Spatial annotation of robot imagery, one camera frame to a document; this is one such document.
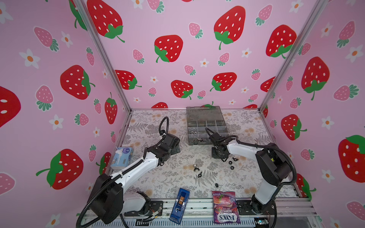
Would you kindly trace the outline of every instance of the pink strawberry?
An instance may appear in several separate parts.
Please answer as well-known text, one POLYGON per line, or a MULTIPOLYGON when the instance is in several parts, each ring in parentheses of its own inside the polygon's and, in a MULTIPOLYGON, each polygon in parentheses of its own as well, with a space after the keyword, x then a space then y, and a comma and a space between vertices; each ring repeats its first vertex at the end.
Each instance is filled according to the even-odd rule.
POLYGON ((270 127, 272 127, 272 128, 276 127, 276 120, 272 120, 270 122, 270 127))
POLYGON ((261 26, 262 24, 264 24, 265 20, 269 19, 272 10, 272 5, 267 5, 262 10, 260 10, 260 12, 258 13, 258 18, 256 18, 256 25, 261 26))
POLYGON ((333 98, 339 101, 346 101, 357 96, 359 90, 356 85, 343 85, 333 94, 333 98))
POLYGON ((95 105, 95 111, 100 114, 101 113, 101 104, 99 103, 99 100, 95 98, 94 100, 95 105))
POLYGON ((300 97, 297 97, 296 99, 294 98, 292 102, 290 102, 290 107, 296 109, 298 108, 298 106, 300 106, 300 104, 301 104, 301 99, 300 97))
POLYGON ((116 136, 115 136, 115 132, 113 132, 113 131, 112 131, 112 132, 110 133, 110 137, 112 137, 112 142, 113 142, 113 143, 115 143, 115 138, 116 138, 116 136))
POLYGON ((309 43, 305 43, 302 45, 298 51, 298 55, 305 55, 309 49, 311 49, 311 45, 309 43))
POLYGON ((203 36, 203 30, 200 29, 200 25, 193 22, 189 24, 189 32, 196 39, 200 39, 203 36))
POLYGON ((140 51, 137 49, 133 50, 133 58, 137 60, 137 63, 143 64, 145 62, 145 59, 143 58, 143 55, 140 51))
POLYGON ((94 161, 96 157, 96 146, 94 144, 91 145, 90 151, 89 151, 89 161, 94 161))
POLYGON ((253 102, 254 100, 256 100, 257 99, 257 97, 258 97, 258 94, 256 93, 256 94, 254 94, 254 95, 252 95, 252 96, 250 96, 250 99, 249 99, 249 102, 251 103, 251 102, 253 102))
POLYGON ((339 40, 337 41, 337 47, 338 48, 345 47, 345 45, 350 42, 349 39, 354 35, 354 33, 355 33, 355 22, 352 20, 346 24, 346 26, 342 29, 342 31, 338 35, 339 40))
POLYGON ((251 78, 253 80, 255 80, 255 81, 258 80, 260 78, 260 76, 261 76, 261 73, 260 73, 259 69, 255 69, 255 70, 252 71, 251 78))
POLYGON ((192 66, 185 65, 184 69, 185 69, 185 73, 190 74, 191 76, 196 74, 196 71, 194 70, 194 67, 192 67, 192 66))
POLYGON ((155 87, 152 87, 148 90, 148 95, 150 95, 151 97, 154 97, 156 95, 157 91, 155 87))
POLYGON ((314 159, 314 153, 310 149, 304 149, 300 152, 300 156, 304 158, 304 160, 310 161, 314 159))
POLYGON ((57 52, 59 50, 56 39, 52 39, 52 35, 44 28, 35 26, 33 28, 34 34, 38 37, 39 41, 45 46, 49 47, 51 51, 57 52))
POLYGON ((358 217, 362 221, 365 221, 365 205, 362 205, 357 201, 352 201, 347 203, 346 206, 349 212, 351 212, 354 216, 358 217))
POLYGON ((36 104, 42 111, 45 112, 52 108, 51 103, 53 102, 53 95, 48 86, 42 85, 35 93, 35 97, 38 100, 36 104))
POLYGON ((228 60, 229 60, 229 53, 226 52, 219 57, 218 65, 224 66, 226 64, 226 62, 228 62, 228 60))
POLYGON ((287 81, 287 91, 289 91, 293 86, 293 76, 289 76, 288 81, 287 81))
POLYGON ((75 124, 81 125, 81 126, 85 126, 89 122, 89 118, 83 113, 77 114, 75 116, 74 120, 75 120, 75 124))
POLYGON ((16 180, 7 173, 0 172, 0 196, 15 187, 16 180))
POLYGON ((90 47, 86 48, 86 58, 88 59, 90 65, 93 66, 95 63, 95 58, 90 47))
POLYGON ((206 95, 205 90, 202 90, 202 91, 198 92, 198 96, 197 96, 197 98, 198 98, 199 100, 201 100, 201 99, 203 99, 203 98, 205 97, 205 95, 206 95))
POLYGON ((147 0, 148 5, 150 6, 151 10, 156 10, 157 13, 162 13, 164 11, 163 2, 160 0, 147 0))

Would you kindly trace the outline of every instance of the strawberry wallpaper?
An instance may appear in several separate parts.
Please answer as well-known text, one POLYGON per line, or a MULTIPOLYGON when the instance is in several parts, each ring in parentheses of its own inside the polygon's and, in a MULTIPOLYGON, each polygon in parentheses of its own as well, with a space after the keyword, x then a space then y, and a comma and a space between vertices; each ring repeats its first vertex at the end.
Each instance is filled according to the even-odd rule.
POLYGON ((0 227, 74 227, 127 112, 73 1, 3 0, 0 30, 0 227))
POLYGON ((268 103, 324 227, 365 227, 365 2, 330 1, 268 103))
POLYGON ((316 2, 84 1, 132 108, 260 106, 316 2))

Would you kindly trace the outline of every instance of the purple candy package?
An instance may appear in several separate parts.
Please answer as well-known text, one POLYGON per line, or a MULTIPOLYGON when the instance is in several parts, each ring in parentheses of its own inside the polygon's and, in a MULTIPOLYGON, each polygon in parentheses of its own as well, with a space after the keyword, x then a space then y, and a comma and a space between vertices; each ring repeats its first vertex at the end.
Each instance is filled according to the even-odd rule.
POLYGON ((214 203, 214 223, 241 223, 235 192, 212 191, 214 203))

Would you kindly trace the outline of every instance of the red strawberry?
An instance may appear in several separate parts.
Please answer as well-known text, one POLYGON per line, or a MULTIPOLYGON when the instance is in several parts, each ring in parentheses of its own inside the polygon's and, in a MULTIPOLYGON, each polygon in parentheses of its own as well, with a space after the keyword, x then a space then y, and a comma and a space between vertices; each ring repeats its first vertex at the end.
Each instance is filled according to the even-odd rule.
POLYGON ((287 81, 287 91, 289 91, 293 86, 293 76, 289 76, 288 81, 287 81))
POLYGON ((51 51, 57 52, 59 50, 56 39, 52 39, 52 35, 44 28, 35 26, 33 28, 34 34, 38 37, 39 41, 45 46, 49 47, 51 51))
POLYGON ((321 90, 330 78, 330 70, 320 57, 311 58, 304 70, 301 87, 307 93, 321 90))
POLYGON ((89 76, 79 65, 74 65, 61 74, 61 86, 64 91, 68 92, 72 96, 84 100, 91 92, 91 82, 89 82, 89 76))
POLYGON ((95 106, 95 111, 98 114, 101 114, 101 104, 99 103, 99 100, 95 98, 94 100, 94 106, 95 106))
POLYGON ((143 55, 140 51, 137 49, 133 50, 133 58, 137 60, 137 63, 143 64, 145 62, 145 59, 143 58, 143 55))
POLYGON ((51 103, 53 102, 53 95, 48 86, 42 85, 35 93, 35 97, 38 100, 37 106, 39 109, 45 112, 46 110, 52 108, 51 103))
POLYGON ((152 106, 151 108, 169 108, 165 102, 159 102, 152 106))
POLYGON ((123 89, 129 90, 137 87, 142 87, 137 85, 137 78, 129 71, 126 70, 115 70, 118 76, 119 82, 123 89))
POLYGON ((273 83, 273 81, 274 81, 274 79, 275 79, 275 77, 272 77, 272 78, 270 78, 269 80, 264 81, 264 82, 261 84, 260 89, 261 89, 262 91, 264 91, 264 92, 268 92, 268 91, 269 91, 269 89, 270 89, 270 87, 271 87, 271 85, 272 85, 272 83, 273 83))
POLYGON ((314 188, 313 190, 310 190, 310 187, 309 187, 309 184, 308 182, 306 181, 306 179, 300 175, 300 174, 297 174, 297 181, 296 181, 296 184, 299 188, 299 191, 301 193, 301 195, 303 197, 308 197, 309 200, 312 200, 312 194, 311 192, 315 192, 317 191, 316 188, 314 188))
POLYGON ((150 95, 150 97, 154 97, 156 95, 157 91, 156 91, 156 88, 155 87, 151 87, 149 90, 148 90, 148 95, 150 95))
POLYGON ((261 26, 262 24, 264 24, 265 20, 269 19, 272 10, 272 5, 267 5, 262 10, 260 10, 260 12, 258 13, 258 18, 256 18, 256 25, 261 26))
POLYGON ((267 105, 265 106, 265 108, 264 108, 264 110, 262 111, 262 113, 263 113, 263 115, 264 115, 264 117, 265 117, 265 118, 268 116, 269 108, 268 108, 268 106, 267 106, 267 105))
POLYGON ((227 52, 219 57, 218 65, 224 66, 226 62, 228 62, 228 60, 229 60, 229 53, 227 52))
POLYGON ((7 173, 0 172, 0 196, 15 187, 16 180, 7 173))
POLYGON ((357 201, 352 201, 347 203, 346 206, 349 212, 351 212, 354 216, 358 217, 362 221, 365 221, 365 205, 362 205, 357 201))
POLYGON ((214 101, 212 101, 212 104, 205 104, 200 106, 201 108, 214 108, 215 106, 213 106, 214 101))
POLYGON ((349 21, 346 26, 341 30, 340 34, 338 35, 339 40, 337 41, 337 47, 342 48, 345 47, 350 41, 349 39, 355 33, 355 22, 349 21))
POLYGON ((49 170, 48 184, 53 189, 63 189, 81 175, 83 168, 84 163, 81 158, 74 151, 64 149, 52 158, 49 169, 41 170, 35 175, 49 170))
POLYGON ((179 98, 191 99, 191 94, 193 93, 193 86, 190 83, 175 80, 171 83, 171 89, 175 96, 179 98))
POLYGON ((207 94, 206 91, 205 90, 202 90, 202 91, 198 92, 197 98, 199 100, 201 100, 201 99, 203 99, 205 97, 206 94, 207 94))
POLYGON ((237 75, 233 72, 216 74, 212 80, 212 86, 216 91, 226 91, 236 81, 237 75))
POLYGON ((223 14, 214 24, 215 38, 220 41, 219 50, 222 42, 230 44, 238 40, 245 25, 246 10, 242 6, 235 6, 227 13, 223 14))
POLYGON ((76 20, 75 20, 75 28, 76 27, 76 22, 78 21, 78 24, 81 26, 81 28, 85 29, 86 31, 88 30, 85 26, 85 23, 83 22, 76 6, 75 6, 75 3, 73 2, 73 0, 69 0, 69 3, 70 3, 70 8, 71 8, 71 12, 72 14, 76 17, 76 20))
POLYGON ((260 70, 259 69, 254 69, 253 71, 252 71, 252 75, 251 75, 251 78, 253 79, 253 80, 258 80, 259 78, 260 78, 260 76, 261 76, 261 73, 260 73, 260 70))
POLYGON ((304 158, 304 160, 307 160, 307 161, 310 161, 310 160, 313 160, 314 159, 314 153, 313 153, 313 151, 312 150, 310 150, 310 149, 304 149, 304 150, 302 150, 301 152, 300 152, 300 156, 302 157, 302 158, 304 158))
POLYGON ((112 132, 110 133, 110 137, 112 137, 112 142, 113 142, 113 143, 115 143, 116 136, 115 136, 114 131, 112 131, 112 132))
POLYGON ((85 126, 89 122, 89 118, 84 113, 75 116, 75 124, 85 126))
POLYGON ((183 48, 183 40, 178 35, 161 36, 155 40, 156 62, 161 58, 164 62, 175 62, 183 48))
POLYGON ((272 127, 272 128, 276 127, 276 120, 272 120, 270 122, 270 127, 272 127))
POLYGON ((257 104, 250 104, 250 105, 247 105, 244 108, 257 108, 257 104))
POLYGON ((115 100, 112 98, 112 93, 110 92, 110 97, 107 99, 104 105, 105 114, 107 116, 108 122, 113 124, 118 112, 118 107, 115 100))
POLYGON ((100 160, 100 165, 96 162, 96 165, 100 166, 100 168, 99 168, 100 175, 105 173, 105 171, 107 170, 107 166, 108 166, 111 156, 112 155, 109 152, 106 152, 100 160))
POLYGON ((300 97, 297 97, 296 99, 294 98, 292 100, 292 102, 290 102, 289 106, 293 109, 296 109, 296 108, 298 108, 298 106, 300 106, 300 104, 301 104, 301 99, 300 99, 300 97))
POLYGON ((107 38, 113 39, 123 32, 123 22, 119 14, 102 0, 88 0, 87 8, 97 32, 107 38))
POLYGON ((14 118, 20 109, 18 97, 10 90, 0 86, 0 127, 14 118))
POLYGON ((194 67, 185 65, 184 67, 185 73, 190 74, 191 76, 196 74, 196 71, 194 70, 194 67))
POLYGON ((163 2, 160 0, 147 0, 151 10, 156 10, 156 13, 162 13, 164 11, 163 2))
POLYGON ((298 55, 305 55, 309 49, 311 49, 311 45, 309 43, 305 43, 302 45, 298 51, 298 55))
POLYGON ((86 48, 86 58, 88 59, 90 65, 93 66, 95 63, 95 58, 90 47, 86 48))
POLYGON ((292 141, 299 138, 301 131, 307 131, 307 129, 301 130, 301 122, 298 116, 294 114, 286 116, 281 120, 281 128, 285 135, 292 141))
POLYGON ((203 37, 203 30, 200 29, 200 25, 196 23, 190 23, 189 24, 189 32, 190 35, 194 36, 196 39, 200 39, 203 37))
POLYGON ((89 151, 89 161, 93 162, 95 157, 96 157, 96 146, 92 144, 89 151))
POLYGON ((356 85, 343 85, 333 94, 333 98, 339 101, 346 101, 349 98, 352 99, 357 96, 359 90, 356 85))
POLYGON ((338 145, 338 156, 345 175, 353 181, 365 182, 365 138, 346 137, 338 145))
POLYGON ((266 46, 266 55, 270 57, 282 56, 290 51, 296 39, 296 33, 287 25, 280 25, 270 36, 268 45, 266 46))
POLYGON ((254 100, 256 100, 257 99, 257 97, 258 97, 258 94, 256 93, 256 94, 254 94, 254 95, 252 95, 252 96, 250 96, 250 99, 249 99, 249 102, 251 103, 251 102, 253 102, 254 100))

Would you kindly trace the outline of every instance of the white flower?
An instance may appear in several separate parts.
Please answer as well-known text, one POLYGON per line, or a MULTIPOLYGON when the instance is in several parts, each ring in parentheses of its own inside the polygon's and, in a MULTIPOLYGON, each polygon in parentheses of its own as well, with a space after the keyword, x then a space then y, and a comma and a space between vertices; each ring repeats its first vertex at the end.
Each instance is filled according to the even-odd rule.
POLYGON ((249 91, 250 89, 248 89, 247 88, 247 86, 246 87, 244 87, 243 89, 241 89, 242 91, 241 91, 241 93, 247 93, 247 91, 249 91))
POLYGON ((282 101, 283 101, 283 99, 281 98, 281 96, 277 98, 277 102, 278 102, 279 104, 281 104, 281 102, 282 102, 282 101))
POLYGON ((322 127, 326 127, 328 130, 331 128, 331 125, 333 125, 335 122, 331 121, 331 117, 328 116, 326 119, 322 118, 322 127))
POLYGON ((134 8, 140 8, 142 9, 142 3, 143 3, 144 0, 132 0, 132 2, 134 3, 133 6, 134 8))
POLYGON ((100 129, 98 129, 97 127, 95 127, 95 130, 92 131, 92 133, 94 133, 94 138, 96 138, 97 136, 100 136, 99 133, 100 133, 100 129))
POLYGON ((346 5, 350 4, 351 6, 353 6, 355 4, 356 0, 347 0, 346 5))
POLYGON ((293 66, 295 62, 295 59, 292 60, 292 62, 290 63, 290 66, 293 66))
POLYGON ((291 152, 288 153, 290 159, 293 159, 293 154, 291 152))
POLYGON ((6 6, 5 6, 5 3, 3 2, 0 2, 0 23, 1 24, 4 24, 5 23, 5 19, 8 19, 8 20, 13 20, 13 17, 10 16, 10 14, 8 14, 8 12, 6 12, 6 6))
POLYGON ((85 191, 87 191, 87 192, 91 192, 91 190, 92 190, 92 188, 94 187, 94 183, 90 183, 89 182, 89 185, 88 185, 88 187, 85 189, 85 191))
POLYGON ((340 226, 340 221, 339 220, 334 220, 332 217, 330 217, 330 219, 331 219, 331 226, 333 228, 342 228, 340 226))
POLYGON ((150 82, 153 82, 153 83, 155 83, 155 84, 156 84, 156 82, 158 82, 158 80, 157 80, 157 78, 156 78, 156 77, 151 77, 150 82))
POLYGON ((51 216, 51 221, 49 221, 49 223, 47 223, 46 228, 53 228, 54 226, 59 224, 59 217, 60 217, 61 213, 58 215, 52 215, 51 216))
POLYGON ((25 59, 25 66, 34 66, 37 69, 39 68, 37 62, 40 60, 40 58, 33 55, 30 49, 27 49, 27 53, 19 52, 19 55, 25 59))
POLYGON ((243 50, 242 51, 242 57, 248 58, 249 57, 249 54, 251 54, 251 53, 252 53, 252 51, 250 51, 250 49, 247 48, 246 50, 243 50))
POLYGON ((108 78, 108 72, 106 71, 106 69, 103 70, 103 77, 108 78))
POLYGON ((61 31, 61 33, 62 33, 62 36, 63 36, 61 38, 61 40, 66 43, 67 47, 70 47, 70 45, 73 45, 73 42, 70 40, 70 34, 65 34, 62 31, 61 31))
POLYGON ((303 2, 301 2, 301 0, 297 0, 297 1, 292 1, 292 8, 289 10, 289 12, 295 12, 297 13, 299 8, 302 7, 304 5, 303 2))
POLYGON ((320 36, 321 38, 324 36, 328 36, 330 34, 330 30, 332 29, 333 25, 330 25, 330 23, 328 22, 327 25, 321 30, 322 31, 322 35, 320 36))
POLYGON ((345 57, 345 59, 350 59, 350 62, 355 62, 357 57, 361 57, 364 53, 361 51, 362 45, 358 46, 357 48, 350 47, 350 53, 345 57))
POLYGON ((326 179, 328 183, 331 183, 331 180, 334 180, 335 178, 331 175, 331 171, 327 170, 325 171, 324 169, 322 169, 322 178, 326 179))
POLYGON ((209 62, 207 61, 207 59, 203 59, 203 61, 200 61, 200 63, 201 63, 201 65, 200 65, 201 67, 202 66, 207 67, 209 62))
POLYGON ((63 118, 58 118, 57 115, 54 115, 54 119, 50 120, 49 123, 53 124, 53 130, 56 130, 57 128, 62 128, 63 121, 64 121, 63 118))

